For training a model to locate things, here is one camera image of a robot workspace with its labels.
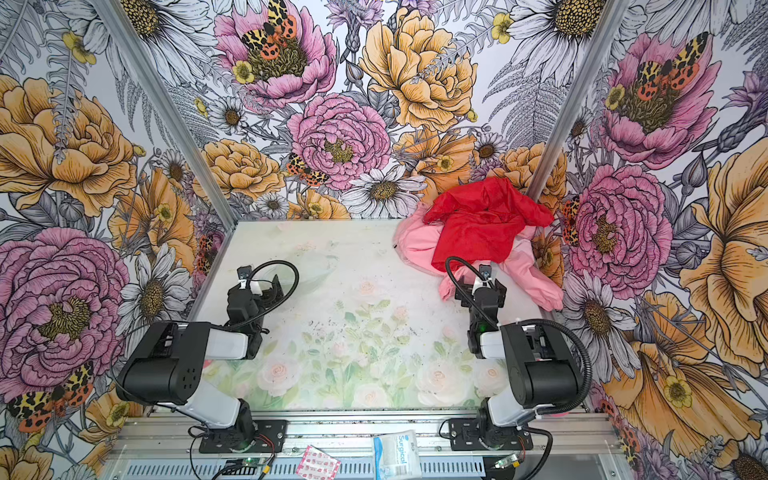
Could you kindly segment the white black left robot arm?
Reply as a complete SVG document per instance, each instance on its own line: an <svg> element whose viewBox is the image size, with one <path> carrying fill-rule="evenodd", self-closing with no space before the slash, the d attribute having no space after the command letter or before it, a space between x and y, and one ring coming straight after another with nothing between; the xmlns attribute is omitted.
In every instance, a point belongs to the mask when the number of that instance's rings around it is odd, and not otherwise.
<svg viewBox="0 0 768 480"><path fill-rule="evenodd" d="M238 269L227 292L227 319L158 321L145 330L117 376L120 399L167 408L195 421L200 450L214 453L278 453L287 424L257 421L248 402L228 395L203 377L208 360L253 360L268 331L265 317L297 290L300 274L286 260Z"/></svg>

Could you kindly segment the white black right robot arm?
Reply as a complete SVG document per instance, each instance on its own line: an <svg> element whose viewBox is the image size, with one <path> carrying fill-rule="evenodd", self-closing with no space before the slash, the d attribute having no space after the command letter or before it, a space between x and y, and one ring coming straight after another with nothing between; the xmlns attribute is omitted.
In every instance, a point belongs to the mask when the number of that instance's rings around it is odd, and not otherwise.
<svg viewBox="0 0 768 480"><path fill-rule="evenodd" d="M508 385L484 398L474 420L448 421L454 451L518 450L532 446L529 424L568 413L586 399L593 381L588 350L571 329L531 318L503 324L506 287L492 267L451 256L445 261L455 299L469 312L468 349L478 359L502 360Z"/></svg>

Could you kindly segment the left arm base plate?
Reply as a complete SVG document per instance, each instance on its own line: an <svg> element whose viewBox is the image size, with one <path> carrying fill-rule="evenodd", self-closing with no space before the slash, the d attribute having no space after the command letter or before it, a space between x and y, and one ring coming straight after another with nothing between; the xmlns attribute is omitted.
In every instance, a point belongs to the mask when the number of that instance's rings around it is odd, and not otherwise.
<svg viewBox="0 0 768 480"><path fill-rule="evenodd" d="M201 454L280 453L287 437L285 420L255 420L246 432L236 427L206 433L200 443Z"/></svg>

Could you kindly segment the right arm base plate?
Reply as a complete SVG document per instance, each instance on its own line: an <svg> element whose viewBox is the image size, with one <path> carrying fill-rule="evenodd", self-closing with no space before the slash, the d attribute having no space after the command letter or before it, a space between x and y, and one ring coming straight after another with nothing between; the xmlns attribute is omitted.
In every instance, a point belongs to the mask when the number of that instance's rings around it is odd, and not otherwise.
<svg viewBox="0 0 768 480"><path fill-rule="evenodd" d="M533 448L530 434L516 427L482 426L477 418L449 418L439 433L452 451L519 451Z"/></svg>

